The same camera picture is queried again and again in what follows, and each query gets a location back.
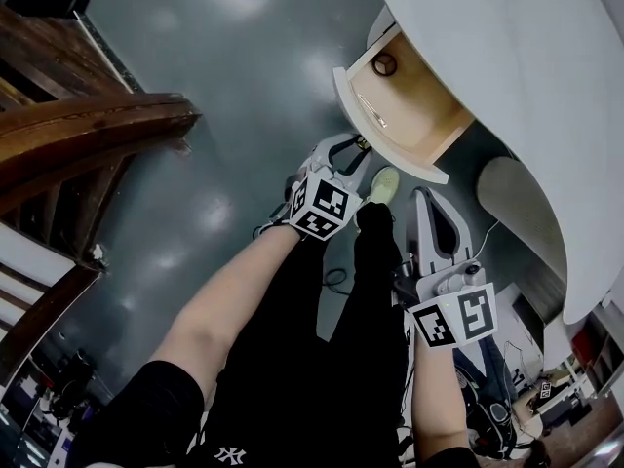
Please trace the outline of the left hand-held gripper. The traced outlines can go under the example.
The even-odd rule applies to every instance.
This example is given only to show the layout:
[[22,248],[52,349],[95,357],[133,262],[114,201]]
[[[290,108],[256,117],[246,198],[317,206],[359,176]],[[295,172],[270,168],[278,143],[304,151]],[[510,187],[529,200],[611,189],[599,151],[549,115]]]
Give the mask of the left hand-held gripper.
[[345,170],[333,166],[333,156],[357,143],[359,136],[341,133],[319,141],[303,167],[287,180],[284,203],[256,229],[290,225],[302,237],[327,241],[342,230],[362,203],[358,189],[371,162],[372,149],[361,150]]

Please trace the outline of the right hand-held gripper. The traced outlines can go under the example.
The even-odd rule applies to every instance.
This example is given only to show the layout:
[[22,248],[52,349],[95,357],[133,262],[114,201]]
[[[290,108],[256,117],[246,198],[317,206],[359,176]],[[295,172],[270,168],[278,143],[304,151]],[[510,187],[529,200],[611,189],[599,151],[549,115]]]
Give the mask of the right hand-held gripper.
[[[427,347],[458,348],[494,334],[494,286],[481,263],[468,260],[470,230],[455,206],[429,187],[414,188],[407,203],[406,240],[419,273],[431,274],[416,282],[418,303],[410,309]],[[439,262],[463,263],[435,273]]]

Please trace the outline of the large white drawer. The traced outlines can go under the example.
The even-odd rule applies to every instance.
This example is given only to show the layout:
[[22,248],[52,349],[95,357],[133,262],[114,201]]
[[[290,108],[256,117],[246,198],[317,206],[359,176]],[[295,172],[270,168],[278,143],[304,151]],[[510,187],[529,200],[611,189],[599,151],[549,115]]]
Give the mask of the large white drawer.
[[[345,116],[371,148],[401,171],[444,185],[437,161],[475,121],[412,47],[401,28],[389,27],[348,68],[333,71]],[[383,129],[358,98],[386,121]]]

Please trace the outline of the person's right forearm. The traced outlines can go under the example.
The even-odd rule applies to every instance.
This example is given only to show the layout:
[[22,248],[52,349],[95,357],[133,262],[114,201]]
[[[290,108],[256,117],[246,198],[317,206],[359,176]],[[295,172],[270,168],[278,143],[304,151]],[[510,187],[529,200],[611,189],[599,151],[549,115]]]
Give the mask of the person's right forearm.
[[419,468],[439,452],[469,448],[452,350],[430,349],[421,337],[414,345],[411,416]]

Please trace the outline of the person's left forearm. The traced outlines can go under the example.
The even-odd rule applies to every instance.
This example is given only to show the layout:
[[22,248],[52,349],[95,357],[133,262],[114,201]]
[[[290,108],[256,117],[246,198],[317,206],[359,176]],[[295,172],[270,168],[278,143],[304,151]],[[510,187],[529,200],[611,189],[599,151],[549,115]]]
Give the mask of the person's left forearm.
[[150,360],[182,369],[208,398],[238,335],[299,241],[294,228],[281,225],[249,243],[182,308]]

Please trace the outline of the white table with drawer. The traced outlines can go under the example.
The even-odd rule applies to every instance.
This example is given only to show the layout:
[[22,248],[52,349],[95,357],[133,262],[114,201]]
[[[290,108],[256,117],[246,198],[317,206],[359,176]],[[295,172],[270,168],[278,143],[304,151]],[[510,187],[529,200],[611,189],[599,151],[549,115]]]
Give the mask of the white table with drawer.
[[564,319],[624,267],[624,43],[601,0],[384,0],[455,97],[531,172],[566,256]]

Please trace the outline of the person's right pale yellow shoe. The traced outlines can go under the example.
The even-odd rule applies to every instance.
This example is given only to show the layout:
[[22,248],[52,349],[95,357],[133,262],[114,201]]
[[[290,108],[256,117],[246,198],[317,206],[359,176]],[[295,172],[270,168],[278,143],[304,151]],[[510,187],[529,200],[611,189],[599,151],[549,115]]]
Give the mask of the person's right pale yellow shoe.
[[399,171],[395,167],[383,167],[372,178],[368,195],[362,201],[359,209],[368,203],[382,204],[389,207],[399,190],[399,186]]

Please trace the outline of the person's black trousers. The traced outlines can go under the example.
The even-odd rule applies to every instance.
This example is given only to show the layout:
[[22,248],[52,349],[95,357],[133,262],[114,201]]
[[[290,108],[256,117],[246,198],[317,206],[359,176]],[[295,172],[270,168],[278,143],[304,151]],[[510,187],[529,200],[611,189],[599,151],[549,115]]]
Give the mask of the person's black trousers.
[[401,309],[391,300],[394,272],[402,262],[391,211],[386,204],[368,202],[356,219],[354,285],[323,351],[334,362],[367,358],[405,341]]

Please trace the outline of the black floor device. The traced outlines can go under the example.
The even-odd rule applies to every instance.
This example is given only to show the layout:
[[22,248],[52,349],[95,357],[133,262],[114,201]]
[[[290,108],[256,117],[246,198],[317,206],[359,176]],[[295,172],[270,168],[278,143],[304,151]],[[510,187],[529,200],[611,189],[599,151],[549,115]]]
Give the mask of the black floor device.
[[508,460],[517,442],[512,424],[516,397],[511,375],[491,336],[479,341],[485,372],[479,371],[458,348],[453,363],[462,392],[473,452],[494,460]]

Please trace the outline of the wooden shelf unit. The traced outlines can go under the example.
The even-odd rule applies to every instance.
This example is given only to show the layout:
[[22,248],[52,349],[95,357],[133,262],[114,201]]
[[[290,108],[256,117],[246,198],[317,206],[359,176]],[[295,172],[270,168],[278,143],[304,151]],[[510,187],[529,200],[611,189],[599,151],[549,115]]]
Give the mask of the wooden shelf unit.
[[597,305],[571,347],[595,392],[608,394],[624,375],[624,313],[615,304]]

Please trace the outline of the person's black T-shirt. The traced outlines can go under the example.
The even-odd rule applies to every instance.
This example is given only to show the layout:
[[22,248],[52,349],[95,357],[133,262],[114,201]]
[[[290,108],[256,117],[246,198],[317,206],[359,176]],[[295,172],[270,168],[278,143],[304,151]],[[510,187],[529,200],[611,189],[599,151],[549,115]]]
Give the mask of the person's black T-shirt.
[[186,371],[149,362],[81,428],[66,467],[400,468],[403,310],[362,275],[324,341],[319,293],[319,270],[283,267],[211,405]]

